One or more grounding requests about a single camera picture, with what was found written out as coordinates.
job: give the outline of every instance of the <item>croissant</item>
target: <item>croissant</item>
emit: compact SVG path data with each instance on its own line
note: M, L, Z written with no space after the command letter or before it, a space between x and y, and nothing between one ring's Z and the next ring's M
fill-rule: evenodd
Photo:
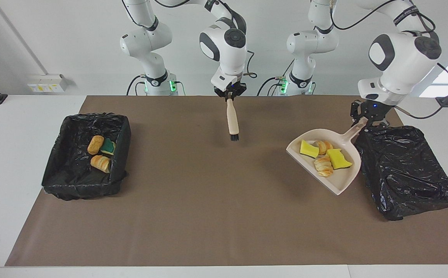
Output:
M334 148L334 146L332 146L332 144L330 144L330 142L328 141L316 141L315 143L318 146L318 155L324 155L328 149Z
M317 158L314 163L315 169L320 176L328 178L334 173L334 169L332 168L332 163L330 163L330 157L328 155Z
M99 169L100 171L108 174L110 173L109 168L110 168L110 163L111 160L109 157L105 157L103 155L95 155L92 160L90 161L90 164Z

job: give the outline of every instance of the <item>bread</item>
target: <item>bread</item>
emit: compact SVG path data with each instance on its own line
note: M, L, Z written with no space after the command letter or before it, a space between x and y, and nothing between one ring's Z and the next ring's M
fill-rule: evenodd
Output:
M109 157L95 155L92 157L90 164L106 174L111 172L109 171L109 168L111 167L111 159Z
M318 146L318 155L324 155L328 149L334 148L328 141L316 141L315 143Z
M88 145L88 153L91 155L96 155L99 153L100 148L104 144L104 137L100 135L93 136L90 144Z
M317 158L314 162L315 169L320 176L328 178L334 173L332 164L330 163L330 157L328 155Z

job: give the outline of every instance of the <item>white wall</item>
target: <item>white wall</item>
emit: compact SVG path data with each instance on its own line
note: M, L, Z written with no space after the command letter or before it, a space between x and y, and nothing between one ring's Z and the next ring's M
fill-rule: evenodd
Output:
M285 44L290 33L310 30L307 0L228 0L245 17L249 49L256 52L250 69L259 78L246 78L247 95L256 94L268 77L280 75L291 61ZM448 63L448 2L416 0L420 10L437 24L443 56ZM126 16L120 0L0 0L0 7L49 73L61 73L72 81L68 94L121 95L132 77L142 73L139 62L124 55L119 38L137 28ZM160 21L174 34L173 43L157 51L167 68L183 81L190 95L213 95L210 77L218 67L200 51L201 30L215 21L202 7L187 5L167 9L153 4ZM339 3L338 25L346 26L367 11L351 1ZM315 93L356 95L359 79L380 75L367 57L372 40L394 31L390 19L374 14L359 26L340 32L337 51L316 55ZM40 74L35 61L0 19L0 90L29 93L27 75ZM418 86L415 95L438 75L435 70Z

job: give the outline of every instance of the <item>white table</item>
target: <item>white table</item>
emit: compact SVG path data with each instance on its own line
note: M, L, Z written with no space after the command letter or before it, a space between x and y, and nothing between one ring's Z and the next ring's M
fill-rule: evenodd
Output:
M84 100L84 96L10 95L0 105L0 277L448 277L448 265L3 267L41 190L42 175L61 122L65 116L77 114ZM408 98L402 107L413 114L426 115L438 106L433 99ZM399 116L404 124L414 125L425 133L432 150L448 174L448 109L423 121L411 119L404 114Z

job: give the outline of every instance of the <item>green indicator light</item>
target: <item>green indicator light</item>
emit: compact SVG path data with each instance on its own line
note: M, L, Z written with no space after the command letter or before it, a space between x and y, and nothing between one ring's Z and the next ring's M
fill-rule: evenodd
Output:
M174 86L174 81L169 81L170 84L170 90L175 92L176 91L176 86Z
M289 85L289 82L287 80L284 80L284 84L282 84L282 88L281 88L281 93L283 93L284 95L286 94L288 85Z

